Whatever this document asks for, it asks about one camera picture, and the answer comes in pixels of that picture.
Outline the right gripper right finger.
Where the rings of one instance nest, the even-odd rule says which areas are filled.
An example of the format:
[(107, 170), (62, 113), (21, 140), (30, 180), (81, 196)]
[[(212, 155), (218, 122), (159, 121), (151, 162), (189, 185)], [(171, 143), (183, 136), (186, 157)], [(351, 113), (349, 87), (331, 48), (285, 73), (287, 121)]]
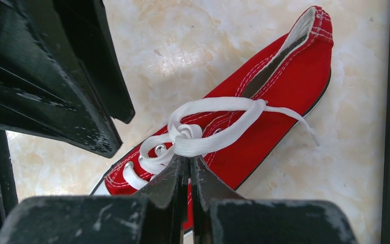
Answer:
[(246, 199), (201, 156), (190, 160), (190, 177), (194, 243), (357, 243), (332, 202)]

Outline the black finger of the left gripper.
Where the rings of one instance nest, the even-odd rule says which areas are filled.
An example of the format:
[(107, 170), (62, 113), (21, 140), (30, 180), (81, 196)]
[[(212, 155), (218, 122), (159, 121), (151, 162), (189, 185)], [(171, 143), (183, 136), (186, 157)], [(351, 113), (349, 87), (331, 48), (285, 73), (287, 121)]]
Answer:
[(111, 158), (122, 141), (54, 1), (0, 1), (0, 129)]

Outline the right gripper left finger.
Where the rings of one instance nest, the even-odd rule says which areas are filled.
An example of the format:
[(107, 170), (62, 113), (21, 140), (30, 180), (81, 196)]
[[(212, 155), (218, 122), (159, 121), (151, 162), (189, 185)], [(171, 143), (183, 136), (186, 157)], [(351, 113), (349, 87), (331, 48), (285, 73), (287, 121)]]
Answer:
[(182, 243), (189, 158), (173, 156), (142, 189), (123, 196), (41, 196), (20, 202), (0, 243)]

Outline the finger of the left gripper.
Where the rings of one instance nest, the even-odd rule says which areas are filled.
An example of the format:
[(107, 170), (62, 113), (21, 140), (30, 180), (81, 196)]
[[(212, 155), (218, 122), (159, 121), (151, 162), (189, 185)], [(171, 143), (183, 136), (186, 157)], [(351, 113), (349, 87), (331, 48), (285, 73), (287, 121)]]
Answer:
[(135, 109), (118, 63), (103, 1), (54, 1), (53, 4), (106, 112), (129, 124)]

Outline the red canvas sneaker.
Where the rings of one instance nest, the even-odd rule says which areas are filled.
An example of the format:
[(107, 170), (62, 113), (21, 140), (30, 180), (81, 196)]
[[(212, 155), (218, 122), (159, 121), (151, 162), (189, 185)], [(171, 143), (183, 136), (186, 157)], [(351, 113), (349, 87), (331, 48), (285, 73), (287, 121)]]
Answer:
[(330, 82), (332, 30), (330, 15), (322, 7), (309, 7), (288, 33), (205, 97), (172, 112), (167, 124), (116, 162), (91, 194), (134, 194), (174, 155), (202, 160), (235, 190), (295, 126), (318, 143), (305, 118)]

